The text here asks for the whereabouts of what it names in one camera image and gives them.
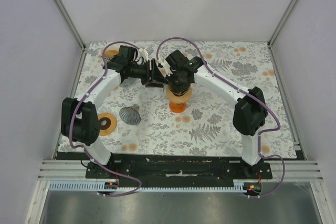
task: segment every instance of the metal floor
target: metal floor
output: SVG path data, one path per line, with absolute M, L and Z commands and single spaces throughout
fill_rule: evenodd
M 274 183 L 263 183 L 269 191 Z M 136 193 L 103 198 L 93 192 L 49 191 L 40 224 L 322 223 L 309 183 L 285 183 L 273 195 Z

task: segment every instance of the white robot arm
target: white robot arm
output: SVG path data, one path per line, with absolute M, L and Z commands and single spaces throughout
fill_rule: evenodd
M 140 65 L 134 62 L 135 50 L 132 47 L 120 46 L 118 55 L 108 63 L 108 71 L 103 80 L 83 100 L 79 110 L 82 114 L 81 118 L 75 118 L 72 129 L 73 140 L 82 144 L 95 160 L 105 165 L 111 156 L 111 153 L 99 138 L 100 122 L 97 118 L 96 109 L 102 105 L 103 100 L 111 90 L 122 83 L 124 79 L 133 77 L 141 79 L 141 83 L 146 87 L 163 87 L 163 85 L 168 84 L 171 91 L 176 95 L 183 94 L 191 83 L 197 83 L 210 89 L 235 108 L 233 125 L 241 133 L 243 161 L 249 166 L 254 166 L 260 161 L 258 132 L 265 123 L 265 117 L 267 116 L 265 110 L 262 110 L 251 98 L 237 92 L 228 84 L 212 76 L 199 57 L 188 60 L 178 50 L 174 51 L 159 63 L 159 67 L 169 69 L 169 74 L 164 77 L 154 59 Z M 226 77 L 219 76 L 231 84 L 233 83 Z M 258 99 L 265 101 L 259 88 L 255 87 L 248 90 L 246 87 L 233 84 L 237 85 L 240 90 L 249 92 Z M 70 120 L 77 104 L 77 99 L 71 98 L 66 98 L 62 104 L 61 133 L 67 137 L 70 131 Z
M 248 92 L 246 87 L 238 85 L 233 81 L 227 79 L 225 76 L 217 73 L 217 75 L 221 76 L 222 78 L 228 80 L 230 83 L 239 87 L 239 89 Z M 235 108 L 238 99 L 243 99 L 245 95 L 240 92 L 237 92 L 234 88 L 229 86 L 228 84 L 222 82 L 218 78 L 215 78 L 206 68 L 205 66 L 201 66 L 198 68 L 197 73 L 195 74 L 195 83 L 204 86 L 214 92 L 219 97 L 222 97 L 232 108 Z M 258 154 L 258 132 L 251 136 L 251 135 L 243 135 L 241 134 L 242 145 L 243 145 L 243 153 L 242 159 L 249 165 L 253 166 L 259 162 L 261 157 Z

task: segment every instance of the white cable tray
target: white cable tray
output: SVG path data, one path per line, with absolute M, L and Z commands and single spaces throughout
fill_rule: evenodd
M 105 182 L 95 181 L 51 181 L 49 190 L 51 191 L 115 191 L 115 189 L 105 189 Z M 233 187 L 147 187 L 138 191 L 145 192 L 200 192 L 200 193 L 245 193 L 244 183 L 234 182 Z M 130 191 L 135 187 L 119 187 L 117 191 Z

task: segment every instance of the white wall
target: white wall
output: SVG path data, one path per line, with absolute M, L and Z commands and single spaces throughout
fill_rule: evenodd
M 52 0 L 0 0 L 0 222 L 23 223 L 80 49 Z
M 290 0 L 62 0 L 83 40 L 268 41 Z
M 303 146 L 336 205 L 336 1 L 299 0 L 274 55 Z

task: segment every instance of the white and gray patterned mat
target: white and gray patterned mat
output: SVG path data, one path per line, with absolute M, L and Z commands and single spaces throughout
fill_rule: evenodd
M 78 83 L 76 95 L 102 75 L 101 49 L 108 42 L 93 42 L 87 48 L 87 56 Z M 159 42 L 134 42 L 139 47 L 152 46 L 156 52 Z M 263 134 L 262 151 L 265 155 L 279 154 L 295 158 L 292 137 L 284 106 L 277 87 L 270 55 L 265 43 L 205 42 L 197 44 L 206 60 L 218 72 L 246 87 L 260 87 L 268 106 L 281 122 L 281 130 Z M 119 45 L 111 49 L 118 50 Z M 180 50 L 188 58 L 197 56 L 196 50 L 183 41 L 167 42 L 160 57 Z M 240 135 L 232 125 L 233 108 L 204 87 L 193 84 L 193 95 L 187 109 L 175 114 L 169 109 L 169 100 L 160 88 L 145 88 L 139 80 L 122 83 L 104 100 L 98 113 L 109 112 L 117 117 L 116 130 L 101 139 L 113 153 L 240 156 Z M 133 104 L 140 106 L 141 122 L 130 126 L 121 121 L 119 110 Z M 274 127 L 271 116 L 265 128 Z M 59 151 L 73 152 L 67 138 L 63 137 Z

